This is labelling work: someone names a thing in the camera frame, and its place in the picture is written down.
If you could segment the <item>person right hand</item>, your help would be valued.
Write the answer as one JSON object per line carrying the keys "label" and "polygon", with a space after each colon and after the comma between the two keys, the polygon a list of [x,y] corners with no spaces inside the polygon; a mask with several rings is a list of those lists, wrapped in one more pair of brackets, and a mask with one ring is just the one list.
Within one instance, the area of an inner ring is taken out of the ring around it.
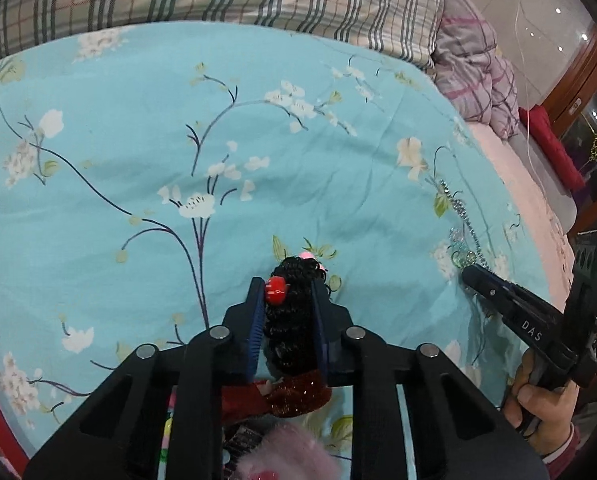
{"label": "person right hand", "polygon": [[514,428],[521,425],[523,408],[537,417],[539,424],[528,442],[538,454],[546,456],[561,448],[573,435],[571,418],[579,387],[571,380],[554,391],[532,385],[529,378],[534,365],[533,352],[527,350],[501,412]]}

